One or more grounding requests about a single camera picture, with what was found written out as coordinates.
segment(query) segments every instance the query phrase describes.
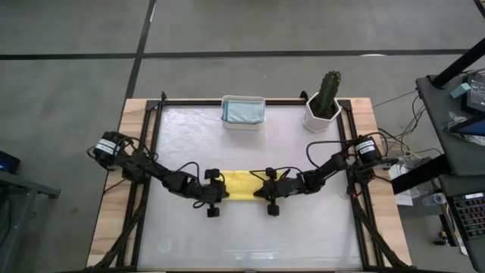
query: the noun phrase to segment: wire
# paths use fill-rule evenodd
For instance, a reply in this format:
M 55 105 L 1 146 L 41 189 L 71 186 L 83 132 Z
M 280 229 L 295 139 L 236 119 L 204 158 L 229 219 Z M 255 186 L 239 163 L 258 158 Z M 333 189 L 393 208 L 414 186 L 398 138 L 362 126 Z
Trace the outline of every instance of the wire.
M 391 149 L 391 151 L 401 151 L 401 150 L 400 149 Z M 420 157 L 418 154 L 416 154 L 415 152 L 409 151 L 408 149 L 405 149 L 405 152 L 409 153 L 410 155 L 415 156 L 416 158 L 422 159 L 422 157 Z
M 381 137 L 384 138 L 384 142 L 386 143 L 386 153 L 384 154 L 384 156 L 387 156 L 387 154 L 389 153 L 389 143 L 387 143 L 387 138 L 386 138 L 386 136 L 384 136 L 383 133 L 381 133 L 381 132 L 368 133 L 368 134 L 365 135 L 365 137 L 368 137 L 368 136 L 371 136 L 371 135 L 374 135 L 374 134 L 378 134 L 378 135 L 380 135 Z
M 407 168 L 408 170 L 414 170 L 414 169 L 416 169 L 416 168 L 411 168 L 411 167 L 408 167 L 408 166 L 406 166 L 405 164 L 399 164 L 399 163 L 395 163 L 395 165 L 398 165 L 398 166 L 401 166 L 401 167 Z
M 308 158 L 308 160 L 310 161 L 310 163 L 312 165 L 314 165 L 316 168 L 320 168 L 317 164 L 315 164 L 315 162 L 313 162 L 313 160 L 311 160 L 310 158 L 310 152 L 309 152 L 309 149 L 310 149 L 310 146 L 312 145 L 315 145 L 315 144 L 324 144 L 324 143 L 349 143 L 349 142 L 352 142 L 354 140 L 325 140 L 325 141 L 315 141 L 315 142 L 312 142 L 312 143 L 309 143 L 307 146 L 306 146 L 306 158 Z
M 395 140 L 397 143 L 401 143 L 401 144 L 403 144 L 404 146 L 408 147 L 408 150 L 409 150 L 409 146 L 408 146 L 407 144 L 403 143 L 401 140 L 398 140 L 398 139 L 397 139 L 397 137 L 393 136 L 393 135 L 392 135 L 391 133 L 389 133 L 388 131 L 386 131 L 386 130 L 384 130 L 383 128 L 380 128 L 380 127 L 378 127 L 377 129 L 378 129 L 378 130 L 383 131 L 383 132 L 384 132 L 385 134 L 387 134 L 389 137 L 391 137 L 392 139 L 394 139 L 394 140 Z
M 350 191 L 349 187 L 347 187 L 347 194 L 350 195 L 350 198 L 357 198 L 362 194 L 362 190 L 358 193 L 353 193 Z
M 184 169 L 185 167 L 187 167 L 188 165 L 195 165 L 197 167 L 197 175 L 196 176 L 193 176 L 194 178 L 197 178 L 197 182 L 199 182 L 199 185 L 200 185 L 200 179 L 199 179 L 199 172 L 200 172 L 200 167 L 199 167 L 199 164 L 197 162 L 187 162 L 186 164 L 184 164 L 182 167 L 178 168 L 177 170 L 175 170 L 172 174 L 177 174 L 179 173 L 180 171 L 182 171 L 182 169 Z
M 123 144 L 124 141 L 127 141 L 127 140 L 136 140 L 138 141 L 138 143 L 142 144 L 142 147 L 143 147 L 143 150 L 146 150 L 146 155 L 152 160 L 152 162 L 156 163 L 156 161 L 158 160 L 158 153 L 156 152 L 151 152 L 150 149 L 146 146 L 145 143 L 142 143 L 142 141 L 140 139 L 137 139 L 136 137 L 133 137 L 133 136 L 127 136 L 127 137 L 124 137 L 122 138 L 121 140 L 119 140 L 116 144 L 115 144 L 115 147 L 114 147 L 114 151 L 116 150 L 122 150 L 122 149 L 125 149 L 128 145 L 132 146 L 133 147 L 133 150 L 136 150 L 136 147 L 132 144 L 132 143 L 128 143 L 128 144 Z M 86 153 L 88 154 L 88 156 L 90 158 L 93 158 L 96 160 L 95 156 L 91 153 L 91 151 L 96 147 L 96 145 L 94 146 L 91 146 L 89 147 L 87 150 L 86 150 Z
M 281 168 L 275 168 L 274 170 L 275 170 L 275 171 L 279 171 L 279 170 L 283 170 L 283 169 L 287 169 L 287 170 L 292 170 L 292 169 L 293 169 L 293 170 L 298 171 L 300 174 L 302 174 L 302 173 L 303 173 L 303 171 L 302 171 L 302 170 L 300 170 L 299 168 L 297 168 L 297 167 L 291 167 L 291 166 L 290 166 L 290 167 L 281 167 Z M 263 177 L 260 177 L 259 175 L 257 175 L 257 174 L 256 174 L 256 173 L 258 173 L 258 172 L 266 172 L 266 170 L 254 170 L 254 171 L 249 171 L 249 173 L 250 173 L 250 174 L 252 174 L 252 175 L 256 176 L 257 178 L 261 179 L 262 181 L 266 181 L 266 179 L 264 179 Z
M 401 99 L 402 97 L 407 96 L 407 95 L 411 95 L 412 93 L 416 93 L 417 91 L 418 91 L 418 90 L 416 89 L 415 91 L 411 91 L 411 92 L 406 93 L 406 94 L 404 94 L 404 95 L 400 95 L 400 96 L 398 96 L 398 97 L 396 97 L 396 98 L 394 98 L 394 99 L 388 99 L 388 100 L 386 100 L 385 102 L 380 102 L 380 103 L 377 103 L 376 105 L 372 105 L 372 108 L 376 108 L 377 106 L 379 106 L 379 105 L 383 105 L 384 103 L 388 103 L 388 102 L 391 102 L 391 101 L 395 101 L 395 100 L 397 100 L 397 99 Z
M 418 113 L 416 113 L 415 111 L 415 103 L 416 101 L 418 100 L 419 98 L 419 95 L 415 97 L 415 99 L 413 99 L 412 101 L 412 105 L 411 105 L 411 108 L 412 108 L 412 113 L 413 113 L 413 119 L 408 123 L 408 126 L 406 126 L 406 128 L 403 130 L 402 133 L 398 134 L 398 135 L 395 135 L 393 136 L 392 134 L 388 133 L 392 138 L 395 138 L 397 140 L 397 137 L 401 137 L 401 140 L 399 140 L 399 143 L 401 144 L 401 150 L 402 150 L 402 153 L 404 153 L 404 149 L 402 148 L 403 146 L 405 146 L 404 144 L 404 136 L 412 133 L 416 127 L 418 126 L 418 122 L 420 121 L 421 117 L 423 116 L 423 113 L 426 111 L 426 109 L 424 108 L 424 105 L 421 106 L 418 110 Z
M 417 151 L 415 153 L 422 153 L 422 152 L 428 152 L 428 151 L 437 151 L 440 155 L 442 155 L 443 153 L 441 151 L 439 151 L 438 149 L 436 148 L 430 148 L 430 149 L 425 149 L 425 150 L 422 150 L 422 151 Z
M 375 178 L 379 178 L 379 179 L 384 180 L 384 181 L 387 181 L 387 182 L 389 182 L 389 183 L 392 183 L 392 182 L 391 182 L 391 180 L 389 180 L 389 179 L 387 179 L 387 178 L 385 178 L 385 177 L 381 177 L 381 176 L 379 176 L 379 175 L 374 175 L 374 177 L 375 177 Z
M 225 183 L 226 182 L 226 177 L 222 174 L 222 173 L 219 173 L 219 176 L 222 176 L 222 183 Z M 192 204 L 192 207 L 194 209 L 200 209 L 201 207 L 203 207 L 203 205 L 205 205 L 205 202 L 203 201 L 195 201 L 193 204 Z
M 193 204 L 192 204 L 192 207 L 194 209 L 200 209 L 201 207 L 203 207 L 203 205 L 205 205 L 205 203 L 203 201 L 195 201 Z
M 111 185 L 108 189 L 106 189 L 105 191 L 103 191 L 103 195 L 105 195 L 109 190 L 111 190 L 112 188 L 116 187 L 117 185 L 123 183 L 124 181 L 126 180 L 125 179 L 122 179 L 121 181 L 117 182 L 115 185 Z
M 463 71 L 461 73 L 461 75 L 466 75 L 466 74 L 481 74 L 479 72 L 482 72 L 482 71 L 485 71 L 485 67 L 482 67 L 482 68 L 478 68 L 478 69 L 470 69 L 470 70 L 467 70 L 467 71 Z
M 8 197 L 7 201 L 8 201 L 8 217 L 7 217 L 8 228 L 7 228 L 7 232 L 5 232 L 5 235 L 2 238 L 2 241 L 0 241 L 0 247 L 2 247 L 5 241 L 7 240 L 7 237 L 10 234 L 10 229 L 12 227 L 12 200 L 10 199 L 10 197 Z

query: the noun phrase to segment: gray concrete floor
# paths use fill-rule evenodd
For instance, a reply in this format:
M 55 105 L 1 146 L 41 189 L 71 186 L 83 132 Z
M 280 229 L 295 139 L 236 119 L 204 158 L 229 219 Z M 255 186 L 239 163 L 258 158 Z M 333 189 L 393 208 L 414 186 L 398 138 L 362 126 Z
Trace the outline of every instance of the gray concrete floor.
M 148 3 L 4 0 L 0 54 L 135 52 Z M 465 49 L 483 33 L 472 0 L 158 0 L 146 52 Z M 339 96 L 371 97 L 376 105 L 412 91 L 416 77 L 438 73 L 457 57 L 146 60 L 134 97 L 159 97 L 162 90 L 172 98 L 297 96 L 316 92 L 327 71 L 340 70 Z M 58 200 L 39 199 L 16 272 L 85 265 L 106 175 L 85 151 L 117 128 L 132 65 L 0 61 L 0 149 L 23 160 L 23 176 L 62 188 Z M 414 97 L 377 106 L 378 125 L 401 131 Z M 426 115 L 407 141 L 413 150 L 440 147 Z M 431 244 L 437 218 L 403 219 L 403 225 L 414 265 L 473 271 L 457 249 Z

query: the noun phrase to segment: potted cactus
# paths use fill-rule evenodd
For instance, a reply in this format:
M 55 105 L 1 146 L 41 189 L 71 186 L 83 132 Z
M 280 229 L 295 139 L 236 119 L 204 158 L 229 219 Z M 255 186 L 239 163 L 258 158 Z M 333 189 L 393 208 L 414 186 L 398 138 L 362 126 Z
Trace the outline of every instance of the potted cactus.
M 320 91 L 306 103 L 303 124 L 314 133 L 326 130 L 342 110 L 335 99 L 339 90 L 340 72 L 328 72 L 321 82 Z

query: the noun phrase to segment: yellow cloth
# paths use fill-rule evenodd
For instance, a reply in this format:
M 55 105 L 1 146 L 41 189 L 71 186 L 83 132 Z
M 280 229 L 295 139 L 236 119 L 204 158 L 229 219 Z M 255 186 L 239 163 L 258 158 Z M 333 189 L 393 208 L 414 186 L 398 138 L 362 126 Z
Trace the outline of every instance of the yellow cloth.
M 249 171 L 221 171 L 226 179 L 226 191 L 229 193 L 223 200 L 264 200 L 252 194 L 263 187 L 263 180 L 249 173 Z M 257 172 L 258 176 L 268 179 L 264 171 Z M 283 174 L 277 171 L 277 177 Z

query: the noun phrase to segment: white container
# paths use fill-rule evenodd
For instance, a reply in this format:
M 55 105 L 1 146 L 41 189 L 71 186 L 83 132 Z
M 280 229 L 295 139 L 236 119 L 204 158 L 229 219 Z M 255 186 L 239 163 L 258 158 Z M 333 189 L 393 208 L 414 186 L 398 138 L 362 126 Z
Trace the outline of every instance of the white container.
M 228 100 L 238 100 L 238 101 L 247 101 L 247 102 L 264 102 L 264 107 L 266 108 L 266 102 L 264 101 L 264 98 L 257 97 L 257 96 L 225 95 L 225 96 L 222 97 L 222 103 L 221 103 L 221 120 L 222 120 L 222 124 L 225 128 L 234 129 L 234 130 L 260 130 L 261 128 L 263 128 L 264 117 L 263 117 L 263 122 L 260 122 L 258 124 L 233 124 L 233 123 L 229 123 L 227 121 L 224 121 L 222 119 L 222 116 L 224 114 L 224 103 Z
M 310 102 L 312 99 L 317 95 L 318 93 L 315 93 L 307 102 L 305 106 L 305 120 L 303 121 L 303 125 L 307 127 L 310 131 L 313 133 L 319 133 L 325 131 L 330 124 L 336 119 L 338 115 L 340 115 L 340 112 L 342 111 L 341 106 L 337 102 L 336 99 L 333 99 L 333 104 L 335 105 L 336 112 L 333 115 L 331 119 L 326 119 L 326 118 L 317 118 L 313 115 L 313 112 L 310 109 Z

